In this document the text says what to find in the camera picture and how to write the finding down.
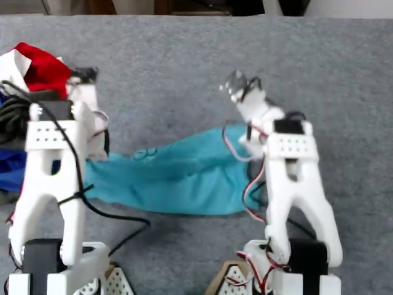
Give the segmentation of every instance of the gray carpet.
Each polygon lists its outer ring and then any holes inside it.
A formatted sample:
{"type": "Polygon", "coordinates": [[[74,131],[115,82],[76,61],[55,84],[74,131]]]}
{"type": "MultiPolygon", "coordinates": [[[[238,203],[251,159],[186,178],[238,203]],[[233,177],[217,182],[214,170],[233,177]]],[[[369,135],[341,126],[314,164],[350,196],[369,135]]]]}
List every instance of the gray carpet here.
{"type": "MultiPolygon", "coordinates": [[[[127,154],[238,118],[217,86],[235,68],[259,72],[272,99],[314,124],[344,249],[335,272],[343,294],[385,295],[393,292],[392,32],[393,21],[384,20],[3,17],[0,51],[25,41],[71,65],[99,66],[112,150],[127,154]]],[[[245,214],[166,216],[96,204],[153,222],[115,255],[139,295],[202,294],[224,260],[263,237],[245,214]]],[[[0,208],[1,216],[10,210],[0,208]]],[[[89,212],[86,240],[113,245],[135,227],[89,212]]],[[[53,205],[37,234],[60,229],[53,205]]],[[[6,249],[1,226],[0,280],[12,270],[6,249]]]]}

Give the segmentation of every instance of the wire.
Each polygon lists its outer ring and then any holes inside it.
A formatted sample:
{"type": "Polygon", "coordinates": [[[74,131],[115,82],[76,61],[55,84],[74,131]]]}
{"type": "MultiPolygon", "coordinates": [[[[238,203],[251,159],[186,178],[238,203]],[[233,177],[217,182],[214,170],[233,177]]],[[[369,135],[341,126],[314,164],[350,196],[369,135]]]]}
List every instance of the wire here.
{"type": "Polygon", "coordinates": [[[256,176],[254,179],[250,180],[250,182],[249,182],[249,183],[247,184],[247,186],[244,188],[243,194],[242,194],[242,196],[241,196],[241,201],[242,201],[244,207],[246,208],[246,211],[248,212],[248,214],[250,214],[250,216],[251,216],[253,219],[258,220],[258,221],[263,222],[263,223],[266,222],[265,218],[259,216],[253,209],[251,209],[251,208],[249,208],[249,207],[247,206],[247,204],[246,204],[246,197],[247,197],[247,193],[249,192],[250,188],[251,188],[255,183],[257,183],[257,181],[262,177],[264,171],[265,171],[265,161],[263,160],[263,162],[262,162],[262,164],[261,164],[261,167],[260,167],[260,170],[259,170],[257,176],[256,176]]]}
{"type": "Polygon", "coordinates": [[[268,279],[269,279],[269,274],[274,270],[274,267],[271,266],[269,267],[269,270],[267,271],[266,275],[263,277],[262,280],[262,285],[260,287],[262,295],[266,295],[266,285],[268,283],[268,279]]]}
{"type": "Polygon", "coordinates": [[[0,107],[0,144],[25,138],[29,121],[29,106],[16,95],[7,95],[0,107]]]}
{"type": "Polygon", "coordinates": [[[101,116],[101,118],[103,119],[103,121],[105,123],[105,127],[103,129],[101,129],[100,131],[97,131],[96,133],[94,133],[92,138],[104,133],[108,129],[108,126],[109,126],[109,116],[104,111],[99,109],[97,111],[93,111],[93,113],[98,116],[101,116]]]}
{"type": "Polygon", "coordinates": [[[306,115],[303,112],[300,111],[292,111],[292,112],[287,112],[285,114],[285,118],[287,120],[293,120],[296,117],[300,117],[302,120],[307,120],[306,115]]]}
{"type": "Polygon", "coordinates": [[[45,2],[45,0],[41,0],[41,3],[42,3],[42,6],[44,6],[44,10],[45,10],[45,13],[47,14],[47,15],[51,15],[51,13],[50,13],[50,11],[49,11],[49,8],[48,8],[48,4],[45,2]]]}
{"type": "MultiPolygon", "coordinates": [[[[224,127],[222,127],[222,132],[221,132],[221,136],[222,139],[225,143],[225,145],[228,147],[229,151],[231,152],[231,154],[240,162],[250,162],[253,160],[260,160],[260,156],[251,156],[251,157],[242,157],[238,154],[238,152],[236,151],[235,147],[233,146],[233,144],[230,142],[230,140],[227,137],[227,127],[229,123],[235,123],[236,121],[226,121],[224,127]]],[[[267,134],[258,126],[252,125],[251,123],[248,123],[247,126],[250,126],[253,129],[256,129],[259,133],[260,133],[260,137],[264,137],[267,138],[267,134]]]]}
{"type": "MultiPolygon", "coordinates": [[[[0,88],[4,88],[4,85],[8,85],[9,87],[13,88],[14,90],[18,91],[20,94],[22,94],[24,97],[20,97],[22,100],[26,100],[29,101],[30,103],[31,100],[29,99],[29,95],[27,92],[23,91],[22,89],[20,89],[19,87],[17,87],[16,85],[14,85],[13,83],[9,82],[9,81],[2,81],[0,83],[0,88]]],[[[118,245],[116,245],[114,247],[113,250],[111,250],[111,255],[114,254],[115,251],[117,251],[122,245],[124,245],[128,240],[130,240],[131,238],[137,236],[138,234],[144,232],[148,227],[151,226],[151,222],[148,219],[145,218],[139,218],[139,217],[132,217],[132,216],[122,216],[122,215],[116,215],[116,214],[109,214],[106,212],[103,212],[99,209],[97,209],[96,207],[94,207],[86,198],[85,196],[85,191],[91,189],[93,186],[89,186],[87,188],[84,188],[83,185],[83,179],[82,179],[82,172],[80,170],[80,163],[79,163],[79,157],[78,154],[75,150],[74,145],[71,143],[71,140],[68,138],[66,132],[63,130],[63,128],[59,125],[56,117],[52,114],[51,111],[49,111],[49,109],[47,109],[43,104],[41,103],[37,103],[42,110],[48,115],[49,119],[55,124],[56,128],[60,131],[60,133],[63,135],[64,140],[67,142],[73,156],[75,159],[75,164],[76,164],[76,174],[77,174],[77,182],[78,182],[78,187],[79,187],[79,192],[76,192],[73,196],[71,196],[70,198],[63,200],[61,202],[59,202],[59,206],[64,204],[65,202],[68,202],[72,199],[81,199],[83,201],[83,203],[86,205],[87,208],[89,208],[90,210],[92,210],[94,213],[102,216],[102,217],[106,217],[106,218],[111,218],[111,219],[117,219],[117,220],[126,220],[126,221],[136,221],[136,222],[141,222],[143,223],[145,226],[142,226],[139,230],[137,230],[136,232],[133,232],[132,234],[130,234],[129,236],[127,236],[126,238],[124,238],[118,245]]]]}
{"type": "Polygon", "coordinates": [[[258,76],[253,77],[248,83],[247,86],[245,86],[243,94],[241,95],[240,102],[243,102],[244,99],[246,98],[247,94],[252,90],[252,86],[254,86],[254,83],[257,83],[257,86],[260,90],[262,90],[262,81],[258,76]]]}

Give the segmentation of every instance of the white plastic bracket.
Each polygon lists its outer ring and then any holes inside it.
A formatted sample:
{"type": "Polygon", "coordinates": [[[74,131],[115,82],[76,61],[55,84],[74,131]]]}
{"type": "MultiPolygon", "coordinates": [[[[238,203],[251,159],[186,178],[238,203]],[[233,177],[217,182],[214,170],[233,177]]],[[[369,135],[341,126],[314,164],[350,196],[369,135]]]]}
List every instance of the white plastic bracket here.
{"type": "MultiPolygon", "coordinates": [[[[231,265],[228,268],[226,277],[233,278],[240,283],[244,283],[246,281],[246,278],[244,277],[240,267],[237,265],[231,265]]],[[[217,295],[247,295],[247,288],[246,286],[233,286],[223,278],[221,282],[221,288],[217,295]]]]}
{"type": "MultiPolygon", "coordinates": [[[[9,238],[14,256],[22,264],[23,245],[34,238],[37,222],[50,199],[67,199],[79,190],[74,155],[59,130],[51,121],[38,121],[40,107],[30,107],[31,121],[26,138],[26,168],[23,190],[16,204],[14,224],[9,238]],[[52,163],[60,160],[59,171],[52,175],[52,163]]],[[[75,120],[59,121],[74,146],[82,173],[85,170],[87,138],[94,132],[94,115],[85,103],[78,101],[72,107],[75,120]]],[[[82,254],[85,205],[72,199],[60,206],[64,219],[62,260],[74,265],[82,254]]]]}
{"type": "Polygon", "coordinates": [[[134,291],[121,268],[115,267],[107,279],[106,295],[134,295],[134,291]]]}

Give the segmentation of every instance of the black cable bundle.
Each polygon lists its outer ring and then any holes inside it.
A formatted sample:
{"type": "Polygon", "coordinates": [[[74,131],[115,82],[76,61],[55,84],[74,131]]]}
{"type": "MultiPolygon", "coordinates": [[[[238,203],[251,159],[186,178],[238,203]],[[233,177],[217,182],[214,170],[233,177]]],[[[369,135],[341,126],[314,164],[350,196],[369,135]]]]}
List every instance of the black cable bundle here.
{"type": "Polygon", "coordinates": [[[30,102],[17,95],[7,96],[0,106],[0,144],[26,138],[30,102]]]}

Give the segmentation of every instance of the teal cloth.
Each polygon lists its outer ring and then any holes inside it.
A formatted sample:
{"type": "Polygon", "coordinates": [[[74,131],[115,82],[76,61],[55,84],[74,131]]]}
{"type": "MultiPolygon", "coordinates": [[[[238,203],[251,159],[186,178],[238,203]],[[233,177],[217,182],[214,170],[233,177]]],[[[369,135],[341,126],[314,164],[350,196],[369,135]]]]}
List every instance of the teal cloth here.
{"type": "MultiPolygon", "coordinates": [[[[237,139],[244,127],[227,128],[237,139]]],[[[128,157],[110,154],[107,162],[87,162],[87,197],[159,213],[223,215],[244,210],[241,195],[248,183],[247,165],[237,161],[215,128],[168,146],[139,151],[128,157]]],[[[246,202],[252,208],[257,204],[246,202]]]]}

